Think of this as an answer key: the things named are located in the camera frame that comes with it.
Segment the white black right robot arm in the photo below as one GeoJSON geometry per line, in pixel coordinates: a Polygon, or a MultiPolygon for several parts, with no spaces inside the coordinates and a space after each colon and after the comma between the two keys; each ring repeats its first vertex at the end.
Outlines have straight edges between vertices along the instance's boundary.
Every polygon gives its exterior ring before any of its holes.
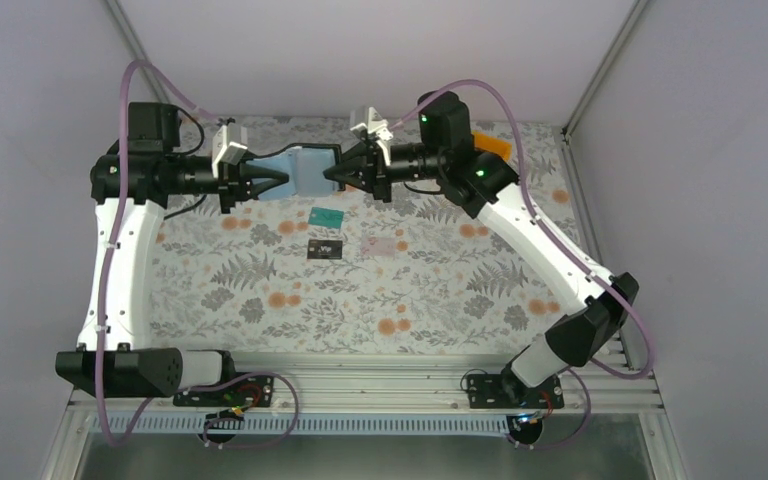
{"type": "Polygon", "coordinates": [[[525,407],[559,373],[590,363],[624,325],[639,291],[629,273],[615,275],[591,259],[524,192],[507,161],[508,146],[473,132],[467,105],[453,92],[419,102],[420,140],[393,145],[393,130],[372,107],[350,115],[358,142],[324,176],[390,201],[392,186],[433,179],[444,197],[501,237],[554,291],[562,316],[498,374],[479,376],[471,404],[525,407]]]}

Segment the pale pink floral card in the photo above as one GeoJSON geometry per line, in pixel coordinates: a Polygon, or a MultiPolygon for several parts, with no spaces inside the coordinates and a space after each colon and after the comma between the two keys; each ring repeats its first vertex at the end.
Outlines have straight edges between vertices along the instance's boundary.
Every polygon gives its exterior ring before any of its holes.
{"type": "Polygon", "coordinates": [[[361,239],[360,254],[363,257],[393,257],[397,240],[390,237],[364,236],[361,239]]]}

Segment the dark VIP credit card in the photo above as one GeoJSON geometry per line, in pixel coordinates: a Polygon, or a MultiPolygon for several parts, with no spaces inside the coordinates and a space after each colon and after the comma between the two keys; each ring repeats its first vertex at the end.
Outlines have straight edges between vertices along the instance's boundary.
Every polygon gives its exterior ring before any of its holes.
{"type": "Polygon", "coordinates": [[[337,260],[343,257],[342,240],[310,239],[307,244],[309,260],[337,260]]]}

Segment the teal magnetic stripe card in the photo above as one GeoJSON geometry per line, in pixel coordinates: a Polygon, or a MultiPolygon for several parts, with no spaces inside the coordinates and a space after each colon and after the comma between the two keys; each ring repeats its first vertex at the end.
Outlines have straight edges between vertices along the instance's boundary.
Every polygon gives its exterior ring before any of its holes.
{"type": "Polygon", "coordinates": [[[345,213],[341,210],[312,207],[308,223],[312,226],[340,230],[344,221],[344,216],[345,213]]]}

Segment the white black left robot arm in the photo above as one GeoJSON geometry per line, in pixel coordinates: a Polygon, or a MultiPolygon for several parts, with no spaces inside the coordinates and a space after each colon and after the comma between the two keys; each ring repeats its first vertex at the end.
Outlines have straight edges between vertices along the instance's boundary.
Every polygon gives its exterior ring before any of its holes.
{"type": "Polygon", "coordinates": [[[177,152],[182,113],[172,104],[129,104],[125,138],[90,173],[98,239],[93,294],[77,345],[57,354],[55,371],[97,399],[165,398],[198,387],[223,405],[238,391],[228,352],[153,346],[152,250],[170,197],[214,196],[227,213],[289,176],[254,164],[238,140],[227,145],[232,163],[177,152]]]}

